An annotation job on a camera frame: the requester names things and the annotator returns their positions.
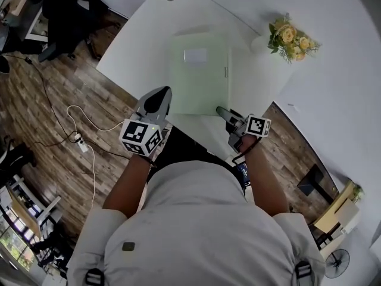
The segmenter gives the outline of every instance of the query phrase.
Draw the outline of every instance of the window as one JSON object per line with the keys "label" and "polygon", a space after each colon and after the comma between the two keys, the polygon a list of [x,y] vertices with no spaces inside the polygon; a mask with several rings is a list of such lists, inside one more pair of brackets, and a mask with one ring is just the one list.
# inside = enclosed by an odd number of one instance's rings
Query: window
{"label": "window", "polygon": [[14,223],[15,227],[23,233],[23,239],[9,226],[3,216],[0,217],[0,243],[8,250],[8,252],[15,258],[15,260],[29,271],[32,263],[35,260],[35,255],[28,248],[26,242],[39,241],[38,237],[34,235],[25,223],[17,217],[16,213],[10,208],[6,211],[7,215]]}

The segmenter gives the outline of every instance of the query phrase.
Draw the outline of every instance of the flower bouquet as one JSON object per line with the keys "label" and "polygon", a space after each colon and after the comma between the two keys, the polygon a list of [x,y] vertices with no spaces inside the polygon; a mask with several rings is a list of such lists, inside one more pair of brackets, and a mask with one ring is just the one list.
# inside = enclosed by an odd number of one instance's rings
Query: flower bouquet
{"label": "flower bouquet", "polygon": [[269,24],[270,41],[268,48],[271,53],[279,53],[289,64],[294,60],[301,61],[307,55],[313,55],[321,47],[319,43],[312,40],[304,32],[297,30],[290,24],[290,16],[277,19]]}

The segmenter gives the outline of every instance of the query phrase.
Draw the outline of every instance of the green leaf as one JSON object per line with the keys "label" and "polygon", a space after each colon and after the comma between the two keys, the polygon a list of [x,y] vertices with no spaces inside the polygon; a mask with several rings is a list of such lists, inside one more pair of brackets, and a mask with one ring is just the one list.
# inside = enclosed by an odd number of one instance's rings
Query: green leaf
{"label": "green leaf", "polygon": [[275,27],[274,27],[274,25],[272,23],[268,24],[268,28],[270,29],[271,34],[275,33]]}

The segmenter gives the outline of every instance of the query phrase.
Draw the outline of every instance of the person's left arm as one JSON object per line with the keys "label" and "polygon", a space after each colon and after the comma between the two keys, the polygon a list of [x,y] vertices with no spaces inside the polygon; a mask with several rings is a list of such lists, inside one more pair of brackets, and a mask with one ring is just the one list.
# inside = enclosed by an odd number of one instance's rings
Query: person's left arm
{"label": "person's left arm", "polygon": [[68,284],[85,285],[91,269],[104,271],[104,253],[108,240],[139,206],[150,164],[133,155],[117,183],[108,194],[103,209],[91,210],[69,262]]}

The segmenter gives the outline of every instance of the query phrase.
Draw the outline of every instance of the white power cord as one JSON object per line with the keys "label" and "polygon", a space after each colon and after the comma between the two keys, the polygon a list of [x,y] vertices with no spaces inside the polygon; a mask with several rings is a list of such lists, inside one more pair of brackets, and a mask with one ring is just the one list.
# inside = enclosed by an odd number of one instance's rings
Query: white power cord
{"label": "white power cord", "polygon": [[94,171],[94,166],[95,166],[95,153],[94,149],[89,145],[86,144],[87,147],[90,147],[91,150],[93,151],[93,175],[94,175],[94,193],[93,193],[93,199],[91,200],[91,209],[93,209],[93,203],[94,203],[94,198],[95,198],[95,171]]}
{"label": "white power cord", "polygon": [[118,127],[119,125],[123,124],[124,121],[121,121],[120,123],[116,124],[113,128],[110,128],[110,129],[101,129],[99,127],[97,127],[97,125],[95,125],[91,119],[89,119],[89,117],[86,115],[86,113],[83,111],[82,107],[81,106],[78,106],[78,105],[70,105],[66,108],[66,113],[67,115],[73,120],[73,123],[74,123],[74,127],[76,128],[76,132],[77,132],[77,125],[76,125],[76,121],[73,119],[73,117],[70,115],[69,113],[69,108],[70,107],[77,107],[77,108],[80,108],[83,115],[89,120],[89,122],[92,124],[92,126],[94,126],[95,128],[97,128],[97,130],[100,130],[100,131],[103,131],[103,132],[107,132],[107,131],[111,131],[113,129],[115,129],[116,127]]}

